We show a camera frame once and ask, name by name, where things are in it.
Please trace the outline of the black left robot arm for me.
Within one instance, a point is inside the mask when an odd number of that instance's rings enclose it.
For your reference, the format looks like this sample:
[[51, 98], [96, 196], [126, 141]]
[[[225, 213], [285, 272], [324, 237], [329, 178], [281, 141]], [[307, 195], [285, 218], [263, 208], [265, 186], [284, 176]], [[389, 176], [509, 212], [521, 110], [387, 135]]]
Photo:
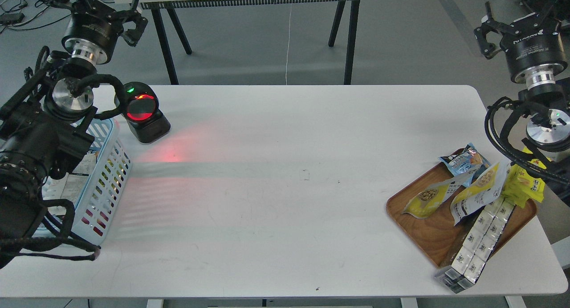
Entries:
[[108, 63], [118, 37], [135, 47], [148, 20], [132, 0], [116, 11], [99, 0], [50, 0], [67, 8], [71, 20], [62, 38], [64, 51], [43, 47], [26, 83], [1, 107], [1, 266], [26, 250], [28, 256], [63, 259], [49, 251], [71, 245], [87, 255], [67, 260], [95, 260], [100, 247], [73, 233], [75, 209], [69, 200], [45, 200], [48, 178], [74, 170], [94, 137], [94, 119], [122, 115], [136, 126], [153, 121], [159, 102], [151, 89], [138, 90], [117, 77], [97, 73]]

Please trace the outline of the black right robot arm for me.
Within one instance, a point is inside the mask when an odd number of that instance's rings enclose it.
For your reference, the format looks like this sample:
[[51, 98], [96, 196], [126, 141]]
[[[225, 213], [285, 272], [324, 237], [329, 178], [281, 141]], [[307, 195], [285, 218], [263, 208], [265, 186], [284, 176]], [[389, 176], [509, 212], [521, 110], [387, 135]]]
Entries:
[[481, 54], [501, 51], [513, 83], [524, 84], [518, 99], [501, 97], [487, 109], [485, 132], [491, 144], [511, 163], [521, 166], [569, 204], [569, 79], [556, 75], [568, 67], [560, 35], [567, 0], [547, 0], [540, 11], [513, 22], [493, 18], [490, 3], [474, 29]]

